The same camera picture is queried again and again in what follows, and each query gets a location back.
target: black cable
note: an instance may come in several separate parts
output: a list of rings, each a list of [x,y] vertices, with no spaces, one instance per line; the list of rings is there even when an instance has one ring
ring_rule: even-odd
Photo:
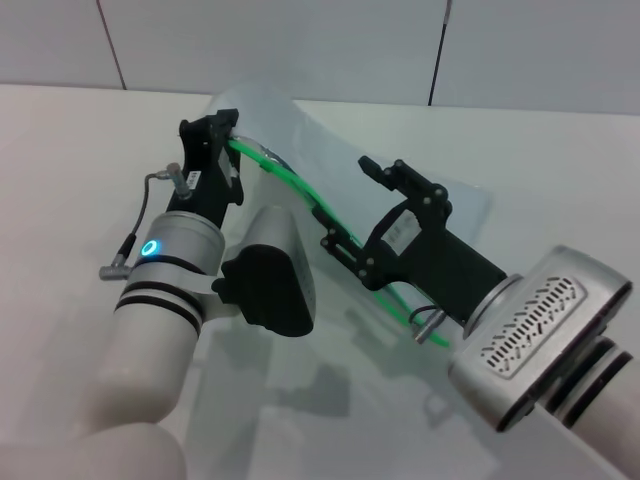
[[[142,219],[144,218],[144,213],[147,210],[147,203],[149,202],[149,180],[151,180],[152,178],[158,178],[158,174],[150,173],[149,175],[144,177],[144,195],[142,196],[142,206],[140,207],[138,219],[136,220],[131,233],[127,235],[127,238],[125,238],[124,242],[122,242],[122,245],[120,246],[120,249],[118,250],[118,255],[122,255],[124,257],[124,261],[126,261],[127,258],[129,258],[129,255],[131,255],[131,250],[133,250],[133,246],[136,243],[136,233],[140,228],[140,224],[142,223]]]
[[[438,310],[438,307],[436,307],[435,305],[427,305],[425,307],[416,308],[413,312],[411,312],[411,315],[409,315],[409,325],[413,323],[413,320],[414,318],[416,318],[416,315],[418,315],[419,313],[428,312],[431,310]]]
[[[155,173],[150,173],[149,175],[144,177],[144,196],[142,197],[142,206],[140,207],[140,214],[138,215],[138,219],[136,220],[136,223],[131,230],[132,235],[138,233],[138,228],[140,228],[142,218],[144,217],[144,212],[147,210],[147,202],[149,201],[149,180],[151,180],[152,178],[158,178],[158,175]]]

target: transparent plastic sheet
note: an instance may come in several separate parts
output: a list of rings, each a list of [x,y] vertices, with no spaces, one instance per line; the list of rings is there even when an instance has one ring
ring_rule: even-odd
[[[216,97],[206,113],[214,114],[225,108],[240,111],[234,129],[234,135],[240,138],[232,142],[232,146],[288,185],[307,206],[313,206],[314,201],[321,202],[325,211],[358,243],[364,244],[380,219],[403,201],[400,193],[390,192],[364,175],[357,163],[365,154],[383,167],[391,164],[390,160],[361,151],[329,132],[271,86],[246,83],[234,87]],[[255,143],[244,141],[242,137],[252,139],[275,155],[265,154]],[[416,167],[410,158],[404,160]],[[490,195],[481,189],[429,174],[419,167],[417,170],[448,189],[454,205],[448,228],[463,241],[472,243],[486,218]],[[315,221],[309,217],[296,215],[296,220],[299,223]],[[319,238],[314,238],[315,242],[307,239],[305,249],[311,253],[311,262],[323,268],[329,255],[319,247]],[[376,295],[376,300],[405,325],[411,311],[431,304],[428,298],[407,284],[394,284],[384,289]],[[447,345],[435,335],[432,340]]]

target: white wall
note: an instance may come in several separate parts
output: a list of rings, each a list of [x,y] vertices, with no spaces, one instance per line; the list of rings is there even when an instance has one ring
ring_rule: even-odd
[[[455,0],[434,105],[640,114],[638,0]]]
[[[127,86],[426,105],[445,0],[102,0]]]
[[[447,0],[4,0],[0,83],[426,105]],[[434,105],[640,114],[638,0],[454,0]]]
[[[0,83],[120,87],[95,1],[0,1]]]

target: ventilation grille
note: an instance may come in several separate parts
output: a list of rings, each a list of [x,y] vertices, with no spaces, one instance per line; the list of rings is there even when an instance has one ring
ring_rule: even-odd
[[[511,377],[584,296],[572,279],[547,278],[481,350],[481,361],[501,377]]]

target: cable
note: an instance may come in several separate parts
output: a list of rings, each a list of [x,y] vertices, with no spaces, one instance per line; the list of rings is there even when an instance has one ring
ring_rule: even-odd
[[[362,246],[362,242],[360,242],[359,239],[353,233],[351,233],[351,231],[349,231],[348,228],[344,226],[343,222],[340,222],[338,220],[337,215],[333,212],[331,207],[329,207],[329,205],[327,205],[327,203],[320,197],[320,195],[307,182],[305,182],[301,177],[299,177],[293,170],[289,170],[284,166],[278,163],[275,163],[273,160],[269,159],[267,156],[258,152],[256,149],[247,145],[246,143],[239,141],[238,139],[229,139],[229,146],[234,150],[246,155],[251,160],[255,161],[267,173],[271,173],[275,175],[278,179],[280,179],[282,182],[284,182],[289,187],[291,187],[295,193],[297,193],[299,196],[302,197],[302,199],[305,201],[305,203],[309,208],[313,208],[316,205],[320,206],[320,208],[322,208],[322,210],[324,210],[324,212],[327,215],[333,218],[336,222],[340,223],[347,230],[349,235],[351,235],[351,238],[353,239],[353,241],[358,246]],[[399,323],[407,325],[407,314],[409,313],[409,307],[393,287],[389,286],[387,288],[388,288],[389,294],[394,298],[395,301],[397,301],[402,306],[402,308],[405,310],[406,313],[401,313],[396,308],[394,308],[391,305],[391,303],[382,296],[380,292],[373,292],[374,298],[382,306],[382,308],[384,308]],[[445,347],[445,348],[449,347],[449,342],[443,339],[442,337],[438,336],[436,333],[431,334],[431,336],[429,337],[429,340],[431,340],[433,343],[441,347]]]
[[[136,223],[133,225],[133,229],[131,230],[132,235],[138,233],[138,229],[140,228],[140,224],[142,223],[142,218],[144,217],[144,212],[147,210],[147,202],[149,201],[149,180],[151,180],[152,178],[158,178],[158,174],[150,173],[149,175],[144,177],[144,195],[142,197],[142,206],[140,207],[138,219],[136,220]]]
[[[436,307],[435,305],[427,305],[425,307],[416,308],[413,312],[411,312],[411,315],[409,315],[409,325],[413,324],[414,319],[419,313],[429,312],[431,310],[438,310],[438,307]]]

